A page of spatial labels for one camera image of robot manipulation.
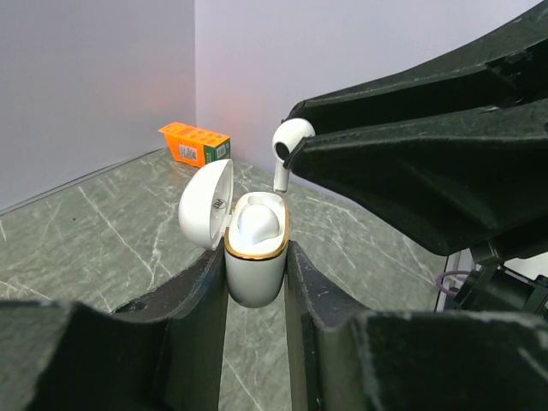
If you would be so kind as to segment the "white earbud charging case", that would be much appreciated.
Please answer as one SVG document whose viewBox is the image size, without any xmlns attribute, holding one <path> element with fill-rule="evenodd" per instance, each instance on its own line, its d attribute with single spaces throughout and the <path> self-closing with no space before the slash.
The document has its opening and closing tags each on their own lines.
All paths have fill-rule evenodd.
<svg viewBox="0 0 548 411">
<path fill-rule="evenodd" d="M 289 208 L 278 194 L 249 192 L 233 201 L 234 164 L 222 159 L 200 168 L 182 192 L 178 221 L 194 245 L 224 249 L 224 265 L 232 299 L 247 308 L 271 304 L 278 296 L 289 245 Z M 239 242 L 238 220 L 244 208 L 264 205 L 277 215 L 278 235 L 244 247 Z"/>
</svg>

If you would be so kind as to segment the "orange green carton right corner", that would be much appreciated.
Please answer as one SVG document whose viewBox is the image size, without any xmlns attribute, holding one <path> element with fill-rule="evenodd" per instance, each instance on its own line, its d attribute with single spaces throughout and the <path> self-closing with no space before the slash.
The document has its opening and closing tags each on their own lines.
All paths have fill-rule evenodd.
<svg viewBox="0 0 548 411">
<path fill-rule="evenodd" d="M 176 162 L 201 168 L 211 162 L 230 158 L 231 141 L 226 134 L 197 128 L 181 122 L 161 127 Z"/>
</svg>

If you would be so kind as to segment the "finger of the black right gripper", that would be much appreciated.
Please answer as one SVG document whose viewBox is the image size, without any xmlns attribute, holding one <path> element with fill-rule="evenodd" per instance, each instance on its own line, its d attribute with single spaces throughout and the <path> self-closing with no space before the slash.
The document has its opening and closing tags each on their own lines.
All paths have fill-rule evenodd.
<svg viewBox="0 0 548 411">
<path fill-rule="evenodd" d="M 410 121 L 547 96 L 547 3 L 439 57 L 296 104 L 317 134 Z"/>
<path fill-rule="evenodd" d="M 544 100 L 305 138 L 285 165 L 438 255 L 547 249 Z"/>
</svg>

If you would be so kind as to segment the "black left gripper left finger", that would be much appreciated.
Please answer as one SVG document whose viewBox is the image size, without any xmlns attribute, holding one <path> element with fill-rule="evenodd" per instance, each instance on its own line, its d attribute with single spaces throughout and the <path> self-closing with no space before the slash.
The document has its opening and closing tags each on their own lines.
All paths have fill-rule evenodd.
<svg viewBox="0 0 548 411">
<path fill-rule="evenodd" d="M 215 410 L 228 291 L 222 249 L 112 313 L 3 301 L 4 410 Z"/>
</svg>

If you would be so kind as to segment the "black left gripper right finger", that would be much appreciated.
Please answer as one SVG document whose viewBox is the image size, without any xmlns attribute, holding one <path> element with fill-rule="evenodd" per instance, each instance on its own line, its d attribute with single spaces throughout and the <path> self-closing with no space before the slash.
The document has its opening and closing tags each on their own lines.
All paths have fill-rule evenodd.
<svg viewBox="0 0 548 411">
<path fill-rule="evenodd" d="M 525 313 L 374 311 L 296 242 L 284 279 L 295 410 L 544 410 L 547 324 Z"/>
</svg>

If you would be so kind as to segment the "white earbud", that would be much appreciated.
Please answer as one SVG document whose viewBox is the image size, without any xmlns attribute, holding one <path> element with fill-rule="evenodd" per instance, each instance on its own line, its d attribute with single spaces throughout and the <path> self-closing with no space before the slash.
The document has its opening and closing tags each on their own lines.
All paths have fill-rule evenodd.
<svg viewBox="0 0 548 411">
<path fill-rule="evenodd" d="M 272 150 L 276 165 L 273 177 L 273 190 L 285 193 L 289 184 L 289 169 L 284 165 L 286 159 L 303 138 L 315 136 L 313 125 L 303 118 L 292 118 L 282 122 L 272 137 Z"/>
<path fill-rule="evenodd" d="M 279 229 L 277 215 L 266 205 L 248 205 L 239 216 L 239 242 L 244 247 L 276 237 Z"/>
</svg>

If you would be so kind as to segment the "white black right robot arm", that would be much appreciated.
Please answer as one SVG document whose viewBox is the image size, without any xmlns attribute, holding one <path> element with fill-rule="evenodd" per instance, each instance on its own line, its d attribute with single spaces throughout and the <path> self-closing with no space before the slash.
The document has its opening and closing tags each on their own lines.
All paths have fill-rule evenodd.
<svg viewBox="0 0 548 411">
<path fill-rule="evenodd" d="M 398 74 L 308 98 L 281 170 L 363 206 L 428 251 L 469 250 L 457 308 L 547 314 L 547 5 Z"/>
</svg>

